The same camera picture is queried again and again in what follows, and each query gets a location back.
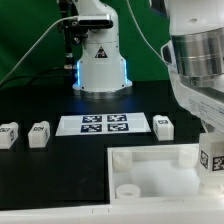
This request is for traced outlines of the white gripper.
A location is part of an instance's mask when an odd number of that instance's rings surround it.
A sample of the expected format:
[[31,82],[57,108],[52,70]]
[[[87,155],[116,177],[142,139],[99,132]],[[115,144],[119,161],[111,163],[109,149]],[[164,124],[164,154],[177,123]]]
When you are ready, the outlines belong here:
[[161,57],[167,64],[178,104],[201,120],[206,133],[224,132],[224,74],[207,80],[207,85],[194,86],[190,78],[177,72],[171,42],[161,47]]

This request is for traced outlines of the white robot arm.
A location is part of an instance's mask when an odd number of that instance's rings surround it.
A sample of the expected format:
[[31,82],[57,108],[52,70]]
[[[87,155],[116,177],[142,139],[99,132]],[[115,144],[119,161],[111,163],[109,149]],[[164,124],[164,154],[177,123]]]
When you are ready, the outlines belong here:
[[[118,16],[100,0],[72,0],[87,33],[75,88],[117,92],[131,84],[119,52]],[[169,20],[166,61],[177,102],[224,133],[224,0],[149,0]]]

